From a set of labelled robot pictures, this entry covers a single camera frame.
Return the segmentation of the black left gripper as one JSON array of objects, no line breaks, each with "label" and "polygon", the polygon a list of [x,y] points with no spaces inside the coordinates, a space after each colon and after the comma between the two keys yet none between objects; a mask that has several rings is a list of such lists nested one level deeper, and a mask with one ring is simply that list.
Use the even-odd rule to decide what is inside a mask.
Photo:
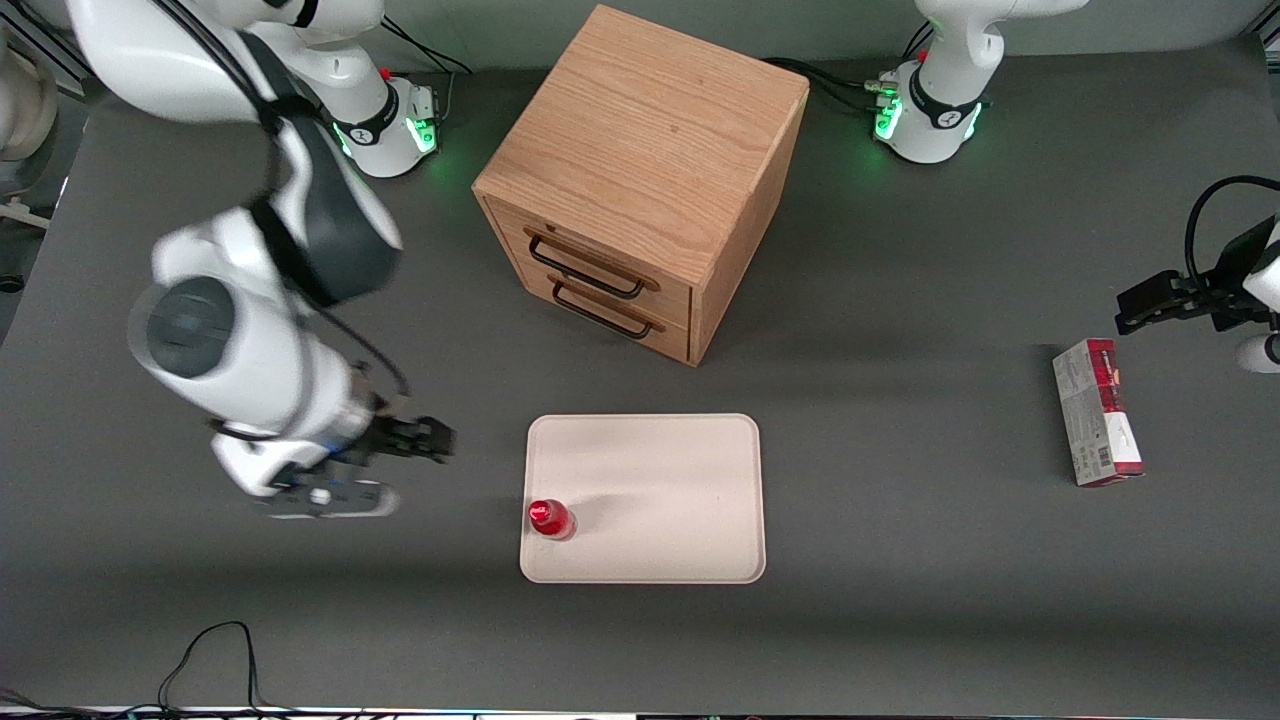
[{"label": "black left gripper", "polygon": [[1116,332],[1130,336],[1146,327],[1190,318],[1208,316],[1216,332],[1249,324],[1270,324],[1274,311],[1244,290],[1244,279],[1262,258],[1276,225],[1265,219],[1230,240],[1207,272],[1196,265],[1196,228],[1189,227],[1184,238],[1185,277],[1176,270],[1162,270],[1123,291],[1117,297]]}]

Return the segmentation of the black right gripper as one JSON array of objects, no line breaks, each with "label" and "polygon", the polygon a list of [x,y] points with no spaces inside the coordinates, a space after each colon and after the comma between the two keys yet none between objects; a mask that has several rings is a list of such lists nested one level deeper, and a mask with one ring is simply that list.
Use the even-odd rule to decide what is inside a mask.
[{"label": "black right gripper", "polygon": [[394,414],[380,414],[390,402],[372,396],[374,415],[365,432],[340,451],[340,464],[369,468],[378,456],[421,457],[444,464],[453,456],[454,430],[433,416],[402,421]]}]

